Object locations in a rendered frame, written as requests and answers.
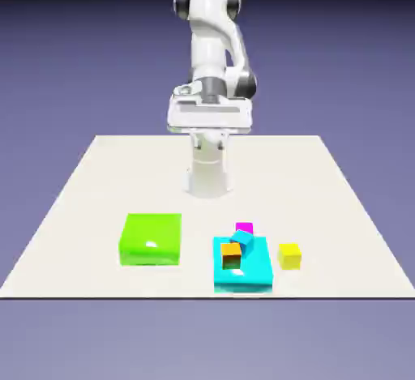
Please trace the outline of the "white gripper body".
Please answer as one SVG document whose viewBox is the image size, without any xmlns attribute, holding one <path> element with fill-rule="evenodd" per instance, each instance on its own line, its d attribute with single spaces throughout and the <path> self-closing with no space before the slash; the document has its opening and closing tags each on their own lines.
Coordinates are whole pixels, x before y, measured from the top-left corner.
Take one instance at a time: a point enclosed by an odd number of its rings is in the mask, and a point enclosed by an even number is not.
<svg viewBox="0 0 415 380">
<path fill-rule="evenodd" d="M 246 134 L 252 127 L 252 102 L 248 99 L 228 99 L 203 103 L 201 96 L 175 96 L 169 101 L 167 127 L 174 133 L 219 130 L 230 134 Z"/>
</svg>

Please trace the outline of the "small cyan cube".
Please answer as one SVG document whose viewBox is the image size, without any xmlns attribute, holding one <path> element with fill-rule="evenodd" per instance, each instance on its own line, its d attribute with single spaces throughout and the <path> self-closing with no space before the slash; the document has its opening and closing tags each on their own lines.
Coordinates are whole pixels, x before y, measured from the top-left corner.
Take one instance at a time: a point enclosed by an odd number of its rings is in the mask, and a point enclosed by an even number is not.
<svg viewBox="0 0 415 380">
<path fill-rule="evenodd" d="M 230 241 L 232 243 L 238 243 L 242 254 L 248 255 L 254 247 L 255 237 L 252 233 L 239 229 L 231 236 Z"/>
</svg>

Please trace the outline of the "small orange cube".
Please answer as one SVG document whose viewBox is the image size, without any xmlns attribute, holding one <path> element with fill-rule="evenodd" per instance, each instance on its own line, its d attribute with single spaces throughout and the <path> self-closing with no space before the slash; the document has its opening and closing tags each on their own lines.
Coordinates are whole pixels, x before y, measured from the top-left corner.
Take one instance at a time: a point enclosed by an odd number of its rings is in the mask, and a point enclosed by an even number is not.
<svg viewBox="0 0 415 380">
<path fill-rule="evenodd" d="M 237 242 L 227 242 L 220 245 L 222 268 L 224 270 L 239 269 L 242 260 L 242 248 Z"/>
</svg>

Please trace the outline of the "small yellow cube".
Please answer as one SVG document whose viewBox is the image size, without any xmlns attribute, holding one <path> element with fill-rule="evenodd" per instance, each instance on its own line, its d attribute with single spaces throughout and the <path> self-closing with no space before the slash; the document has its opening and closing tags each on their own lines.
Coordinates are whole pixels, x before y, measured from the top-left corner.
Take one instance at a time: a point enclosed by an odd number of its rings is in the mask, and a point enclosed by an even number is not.
<svg viewBox="0 0 415 380">
<path fill-rule="evenodd" d="M 279 244 L 277 259 L 282 270 L 299 270 L 302 252 L 297 243 L 282 243 Z"/>
</svg>

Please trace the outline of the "large green box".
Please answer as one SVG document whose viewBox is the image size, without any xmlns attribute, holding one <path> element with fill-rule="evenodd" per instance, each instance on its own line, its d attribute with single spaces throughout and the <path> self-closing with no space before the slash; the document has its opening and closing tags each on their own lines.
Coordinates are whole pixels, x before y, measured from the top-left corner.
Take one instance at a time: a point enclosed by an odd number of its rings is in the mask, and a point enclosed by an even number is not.
<svg viewBox="0 0 415 380">
<path fill-rule="evenodd" d="M 122 266 L 177 266 L 180 263 L 180 213 L 129 213 L 118 243 Z"/>
</svg>

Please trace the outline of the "large cyan box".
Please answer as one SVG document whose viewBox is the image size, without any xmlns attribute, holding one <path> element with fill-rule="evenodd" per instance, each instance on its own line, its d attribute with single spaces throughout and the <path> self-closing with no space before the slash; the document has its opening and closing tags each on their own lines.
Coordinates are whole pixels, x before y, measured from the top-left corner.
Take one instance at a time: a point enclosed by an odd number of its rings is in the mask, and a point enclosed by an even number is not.
<svg viewBox="0 0 415 380">
<path fill-rule="evenodd" d="M 239 269 L 223 269 L 220 248 L 227 237 L 214 237 L 212 241 L 213 283 L 215 293 L 271 292 L 274 280 L 266 237 L 254 237 L 253 248 L 242 255 Z"/>
</svg>

